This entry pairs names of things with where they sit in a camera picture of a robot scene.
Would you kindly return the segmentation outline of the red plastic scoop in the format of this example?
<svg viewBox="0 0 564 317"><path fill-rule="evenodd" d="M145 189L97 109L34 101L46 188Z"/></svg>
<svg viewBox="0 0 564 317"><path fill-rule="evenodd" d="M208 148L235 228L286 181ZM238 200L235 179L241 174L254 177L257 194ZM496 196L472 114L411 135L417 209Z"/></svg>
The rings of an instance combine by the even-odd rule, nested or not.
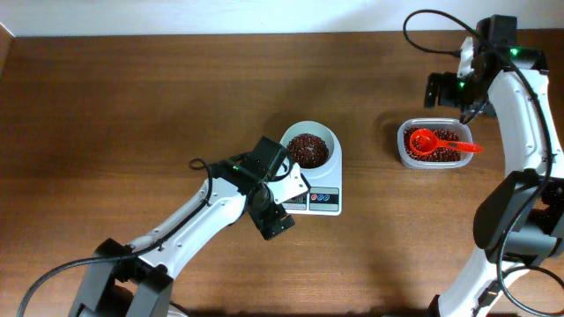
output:
<svg viewBox="0 0 564 317"><path fill-rule="evenodd" d="M415 130L409 138L409 146L411 151L419 156L428 156L438 148L468 153L483 151L482 147L477 144L442 140L430 129Z"/></svg>

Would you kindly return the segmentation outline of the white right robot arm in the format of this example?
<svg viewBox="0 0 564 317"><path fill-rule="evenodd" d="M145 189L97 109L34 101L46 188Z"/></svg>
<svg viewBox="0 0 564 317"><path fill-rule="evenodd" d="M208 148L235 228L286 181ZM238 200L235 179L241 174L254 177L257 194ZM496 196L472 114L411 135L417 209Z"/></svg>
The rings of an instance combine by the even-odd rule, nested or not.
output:
<svg viewBox="0 0 564 317"><path fill-rule="evenodd" d="M434 298L433 316L485 316L508 287L563 253L563 149L548 103L548 67L540 49L516 43L517 19L493 15L470 28L455 55L456 73L433 73L424 104L458 107L469 122L482 111L498 119L505 178L478 207L475 248L452 286Z"/></svg>

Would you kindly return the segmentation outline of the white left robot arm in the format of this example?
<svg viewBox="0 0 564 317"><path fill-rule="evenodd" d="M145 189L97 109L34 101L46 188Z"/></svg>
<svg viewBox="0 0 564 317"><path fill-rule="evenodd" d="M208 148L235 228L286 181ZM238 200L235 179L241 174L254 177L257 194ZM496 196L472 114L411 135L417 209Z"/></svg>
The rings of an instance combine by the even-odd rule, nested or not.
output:
<svg viewBox="0 0 564 317"><path fill-rule="evenodd" d="M270 240L294 224L284 202L309 190L287 149L267 137L205 170L198 193L162 224L127 245L108 239L96 248L70 315L180 315L174 280L213 236L249 214Z"/></svg>

